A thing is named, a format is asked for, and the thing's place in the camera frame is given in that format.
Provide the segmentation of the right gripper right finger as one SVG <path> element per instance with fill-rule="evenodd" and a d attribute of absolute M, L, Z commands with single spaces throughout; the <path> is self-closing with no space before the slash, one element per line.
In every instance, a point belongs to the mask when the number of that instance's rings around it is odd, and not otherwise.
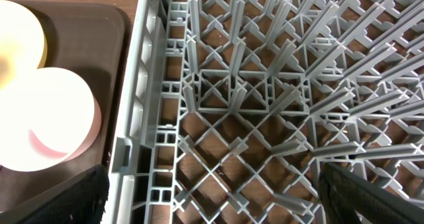
<path fill-rule="evenodd" d="M 422 223 L 423 209 L 342 166 L 326 163 L 319 176 L 319 198 L 329 223 Z"/>

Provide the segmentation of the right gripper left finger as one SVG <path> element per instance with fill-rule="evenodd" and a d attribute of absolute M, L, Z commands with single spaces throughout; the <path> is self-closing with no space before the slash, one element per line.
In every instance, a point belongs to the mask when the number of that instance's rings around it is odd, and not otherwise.
<path fill-rule="evenodd" d="M 99 224 L 108 195 L 107 169 L 97 164 L 1 213 L 1 224 Z"/>

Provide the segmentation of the pink white bowl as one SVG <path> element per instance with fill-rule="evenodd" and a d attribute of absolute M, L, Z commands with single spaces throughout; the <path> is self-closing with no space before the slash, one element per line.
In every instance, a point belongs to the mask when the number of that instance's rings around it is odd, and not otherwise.
<path fill-rule="evenodd" d="M 69 161 L 94 143 L 100 127 L 100 106 L 82 77 L 35 70 L 1 92 L 1 165 L 32 172 Z"/>

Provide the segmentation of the yellow plastic plate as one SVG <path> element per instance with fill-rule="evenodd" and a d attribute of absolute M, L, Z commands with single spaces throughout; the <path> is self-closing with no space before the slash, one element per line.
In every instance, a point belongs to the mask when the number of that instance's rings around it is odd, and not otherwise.
<path fill-rule="evenodd" d="M 47 53 L 46 36 L 35 14 L 1 0 L 1 89 L 17 76 L 44 67 Z"/>

